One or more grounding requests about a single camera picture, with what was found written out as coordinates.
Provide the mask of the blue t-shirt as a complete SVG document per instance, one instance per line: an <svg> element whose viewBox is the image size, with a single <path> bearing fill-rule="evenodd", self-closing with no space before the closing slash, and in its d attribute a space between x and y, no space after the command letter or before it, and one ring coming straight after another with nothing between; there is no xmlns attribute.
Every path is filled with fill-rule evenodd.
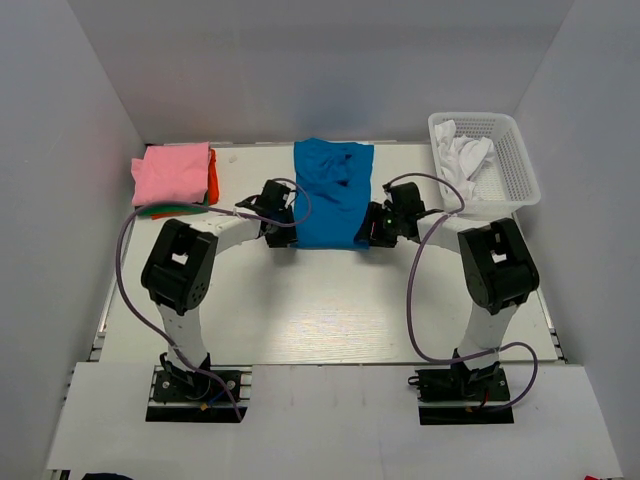
<svg viewBox="0 0 640 480"><path fill-rule="evenodd" d="M371 199L374 147L310 138L293 149L299 249L364 250L357 241Z"/></svg>

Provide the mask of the white t-shirt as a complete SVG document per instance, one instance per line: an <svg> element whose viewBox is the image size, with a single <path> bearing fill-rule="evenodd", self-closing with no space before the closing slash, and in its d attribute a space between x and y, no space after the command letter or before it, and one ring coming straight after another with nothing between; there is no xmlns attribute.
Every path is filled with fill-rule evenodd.
<svg viewBox="0 0 640 480"><path fill-rule="evenodd" d="M453 120L437 124L434 133L444 179L464 200L477 198L474 179L485 164L496 159L494 142L487 137L458 136Z"/></svg>

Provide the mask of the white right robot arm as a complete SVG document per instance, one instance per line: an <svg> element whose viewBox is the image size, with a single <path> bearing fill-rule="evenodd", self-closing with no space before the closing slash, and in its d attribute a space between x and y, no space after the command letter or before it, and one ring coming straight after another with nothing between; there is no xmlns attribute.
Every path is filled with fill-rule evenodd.
<svg viewBox="0 0 640 480"><path fill-rule="evenodd" d="M472 300L469 321L448 362L470 382L494 375L503 339L518 308L539 287L539 273L511 218L475 221L454 212L428 210L413 182L384 186L387 199L370 202L354 236L358 245L393 248L400 237L460 256Z"/></svg>

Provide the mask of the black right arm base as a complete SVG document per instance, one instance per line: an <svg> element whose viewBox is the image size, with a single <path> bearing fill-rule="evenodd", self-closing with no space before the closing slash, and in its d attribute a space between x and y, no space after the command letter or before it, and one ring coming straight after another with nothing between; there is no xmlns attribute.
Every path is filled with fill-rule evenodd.
<svg viewBox="0 0 640 480"><path fill-rule="evenodd" d="M417 392L421 426L514 423L506 374L499 361L469 370L463 363L418 369L407 380Z"/></svg>

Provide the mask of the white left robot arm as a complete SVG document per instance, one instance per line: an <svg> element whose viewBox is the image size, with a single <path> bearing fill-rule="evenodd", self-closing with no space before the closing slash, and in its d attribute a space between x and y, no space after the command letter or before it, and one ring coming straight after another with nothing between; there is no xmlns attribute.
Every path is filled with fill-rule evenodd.
<svg viewBox="0 0 640 480"><path fill-rule="evenodd" d="M302 220L311 213L311 200L302 187L285 179L268 180L260 194L214 217L203 227L178 219L164 223L141 275L142 286L161 315L168 352L165 371L187 382L211 368L204 345L200 304L211 283L215 258L244 242L263 238L271 248L297 241L294 203L303 200Z"/></svg>

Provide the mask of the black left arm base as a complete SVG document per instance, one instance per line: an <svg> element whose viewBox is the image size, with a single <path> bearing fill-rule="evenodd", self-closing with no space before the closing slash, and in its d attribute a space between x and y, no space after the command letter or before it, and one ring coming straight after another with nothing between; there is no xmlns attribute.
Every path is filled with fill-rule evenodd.
<svg viewBox="0 0 640 480"><path fill-rule="evenodd" d="M196 386L182 382L156 365L152 375L145 421L147 423L238 424L249 407L252 385L250 367L223 366L213 373L226 384L240 416L224 391L210 377Z"/></svg>

